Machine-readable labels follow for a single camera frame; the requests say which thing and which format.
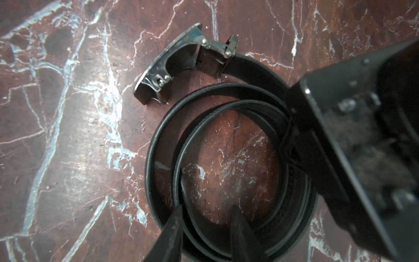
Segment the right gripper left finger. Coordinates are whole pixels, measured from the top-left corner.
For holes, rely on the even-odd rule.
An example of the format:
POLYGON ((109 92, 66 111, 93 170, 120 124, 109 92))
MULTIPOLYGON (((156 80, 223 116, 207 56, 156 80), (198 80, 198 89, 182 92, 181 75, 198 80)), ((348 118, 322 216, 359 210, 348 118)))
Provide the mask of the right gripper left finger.
POLYGON ((175 208, 144 262, 180 262, 183 247, 183 208, 175 208))

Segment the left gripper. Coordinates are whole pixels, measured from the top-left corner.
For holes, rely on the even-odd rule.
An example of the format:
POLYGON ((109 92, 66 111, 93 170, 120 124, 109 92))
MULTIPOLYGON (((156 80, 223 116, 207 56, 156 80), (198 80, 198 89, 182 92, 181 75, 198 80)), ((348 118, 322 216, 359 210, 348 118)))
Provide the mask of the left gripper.
POLYGON ((286 91, 288 150, 362 248, 419 259, 419 41, 304 75, 286 91))

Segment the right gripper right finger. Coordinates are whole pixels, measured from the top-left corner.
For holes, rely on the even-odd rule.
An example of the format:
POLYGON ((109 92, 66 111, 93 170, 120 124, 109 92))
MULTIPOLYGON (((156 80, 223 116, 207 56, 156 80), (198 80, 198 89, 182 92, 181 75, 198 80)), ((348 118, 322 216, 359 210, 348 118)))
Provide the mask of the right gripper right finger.
POLYGON ((230 245, 233 262, 268 262, 260 241, 237 206, 231 209, 230 245))

